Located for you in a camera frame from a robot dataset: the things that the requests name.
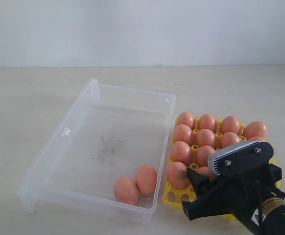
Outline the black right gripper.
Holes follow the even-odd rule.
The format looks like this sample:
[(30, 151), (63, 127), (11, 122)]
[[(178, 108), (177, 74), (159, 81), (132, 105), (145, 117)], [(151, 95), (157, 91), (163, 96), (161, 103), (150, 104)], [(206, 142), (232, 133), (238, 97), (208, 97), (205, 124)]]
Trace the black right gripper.
[(183, 212), (190, 221), (226, 214), (241, 219), (247, 211), (255, 209), (264, 214), (264, 201), (280, 197), (276, 183), (282, 178), (282, 169), (274, 164), (231, 177), (217, 176), (212, 181), (196, 171), (187, 168), (188, 179), (198, 198), (182, 202)]

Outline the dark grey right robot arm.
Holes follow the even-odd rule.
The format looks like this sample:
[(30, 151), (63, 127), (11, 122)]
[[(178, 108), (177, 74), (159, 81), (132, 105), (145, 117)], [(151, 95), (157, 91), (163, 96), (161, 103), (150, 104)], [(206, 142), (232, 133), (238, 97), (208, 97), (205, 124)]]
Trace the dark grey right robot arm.
[(187, 176), (197, 197), (182, 203), (189, 220), (231, 214), (254, 235), (285, 235), (285, 192), (275, 186), (282, 178), (278, 166), (265, 164), (213, 181), (188, 168)]

